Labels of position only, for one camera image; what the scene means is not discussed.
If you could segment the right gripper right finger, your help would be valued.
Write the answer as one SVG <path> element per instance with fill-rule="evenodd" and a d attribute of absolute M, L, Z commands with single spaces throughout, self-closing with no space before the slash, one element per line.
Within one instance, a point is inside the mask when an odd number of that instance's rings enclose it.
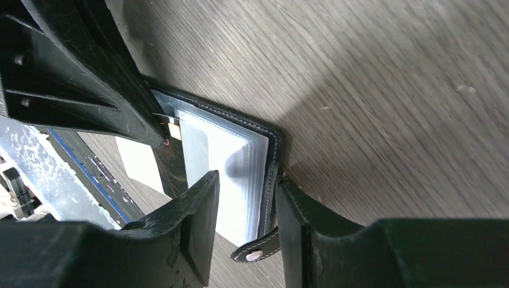
<path fill-rule="evenodd" d="M 507 287 L 508 220 L 386 218 L 354 223 L 280 177 L 287 287 Z"/>

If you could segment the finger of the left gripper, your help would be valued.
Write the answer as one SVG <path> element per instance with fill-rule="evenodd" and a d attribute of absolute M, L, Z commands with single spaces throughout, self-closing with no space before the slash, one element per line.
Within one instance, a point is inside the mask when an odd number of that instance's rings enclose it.
<path fill-rule="evenodd" d="M 104 1 L 1 2 L 1 115 L 167 144 L 162 108 Z"/>

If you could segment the black credit card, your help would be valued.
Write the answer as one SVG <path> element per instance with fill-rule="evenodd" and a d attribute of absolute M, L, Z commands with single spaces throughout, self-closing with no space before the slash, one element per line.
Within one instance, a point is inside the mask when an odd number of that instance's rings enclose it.
<path fill-rule="evenodd" d="M 163 192 L 174 199 L 188 189 L 184 151 L 179 119 L 155 114 L 167 137 L 158 148 L 153 148 L 155 162 L 160 173 Z"/>

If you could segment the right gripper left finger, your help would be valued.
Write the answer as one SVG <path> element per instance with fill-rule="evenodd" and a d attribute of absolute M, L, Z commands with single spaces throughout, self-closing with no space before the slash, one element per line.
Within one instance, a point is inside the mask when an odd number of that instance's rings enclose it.
<path fill-rule="evenodd" d="M 120 230 L 87 222 L 1 223 L 2 287 L 207 287 L 220 177 Z"/>

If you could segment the black card holder wallet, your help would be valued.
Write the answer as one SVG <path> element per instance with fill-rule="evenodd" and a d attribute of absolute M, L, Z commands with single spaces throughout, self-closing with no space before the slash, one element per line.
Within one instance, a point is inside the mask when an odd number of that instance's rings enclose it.
<path fill-rule="evenodd" d="M 207 171 L 220 175 L 216 231 L 236 246 L 232 259 L 254 263 L 276 254 L 274 186 L 285 145 L 282 131 L 176 88 L 153 87 L 152 92 L 162 115 L 179 119 L 188 188 Z M 128 177 L 170 198 L 153 148 L 122 137 L 116 144 Z"/>

